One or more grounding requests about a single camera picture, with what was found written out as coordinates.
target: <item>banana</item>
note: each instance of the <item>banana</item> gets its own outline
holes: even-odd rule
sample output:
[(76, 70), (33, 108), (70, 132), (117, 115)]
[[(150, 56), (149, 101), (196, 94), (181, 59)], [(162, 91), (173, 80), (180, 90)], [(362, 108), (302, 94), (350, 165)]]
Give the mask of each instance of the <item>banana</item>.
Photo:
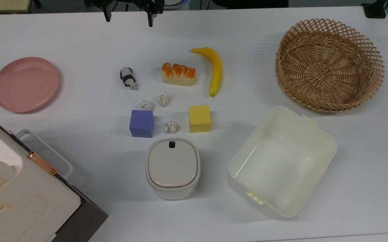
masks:
[(192, 53), (197, 53), (205, 57), (212, 64), (212, 77), (209, 84), (209, 95), (214, 97), (219, 90), (222, 77), (222, 62), (216, 51), (212, 48), (204, 47), (201, 49), (191, 49)]

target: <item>toy bread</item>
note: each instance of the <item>toy bread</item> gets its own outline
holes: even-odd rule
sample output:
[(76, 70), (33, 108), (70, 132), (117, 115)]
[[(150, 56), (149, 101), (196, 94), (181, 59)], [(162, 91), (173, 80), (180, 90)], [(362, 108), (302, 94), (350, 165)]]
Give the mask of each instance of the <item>toy bread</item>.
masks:
[(195, 83), (195, 69), (179, 64), (164, 63), (161, 67), (161, 77), (168, 84), (192, 86)]

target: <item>blue block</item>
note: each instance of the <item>blue block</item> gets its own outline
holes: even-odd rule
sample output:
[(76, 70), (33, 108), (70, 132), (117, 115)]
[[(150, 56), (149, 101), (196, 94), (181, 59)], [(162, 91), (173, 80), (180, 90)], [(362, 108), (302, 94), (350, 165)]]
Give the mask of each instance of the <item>blue block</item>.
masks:
[(152, 138), (153, 112), (132, 110), (130, 119), (130, 131), (133, 137)]

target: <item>yellow sponge block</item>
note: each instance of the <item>yellow sponge block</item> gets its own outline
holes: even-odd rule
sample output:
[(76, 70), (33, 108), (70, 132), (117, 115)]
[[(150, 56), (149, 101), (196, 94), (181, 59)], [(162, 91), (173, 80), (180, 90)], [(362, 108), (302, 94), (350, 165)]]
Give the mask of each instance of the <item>yellow sponge block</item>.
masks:
[(212, 121), (210, 119), (209, 105), (189, 106), (189, 132), (209, 132)]

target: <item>plastic container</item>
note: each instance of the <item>plastic container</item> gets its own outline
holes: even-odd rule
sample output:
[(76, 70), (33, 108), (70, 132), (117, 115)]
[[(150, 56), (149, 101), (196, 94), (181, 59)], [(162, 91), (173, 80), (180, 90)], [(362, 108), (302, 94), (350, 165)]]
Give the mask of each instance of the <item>plastic container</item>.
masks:
[(187, 139), (156, 141), (147, 152), (146, 178), (163, 199), (175, 200), (189, 196), (200, 178), (197, 148)]
[(0, 128), (0, 242), (50, 242), (80, 197)]
[(337, 151), (306, 116), (278, 106), (231, 161), (229, 186), (269, 218), (295, 216)]

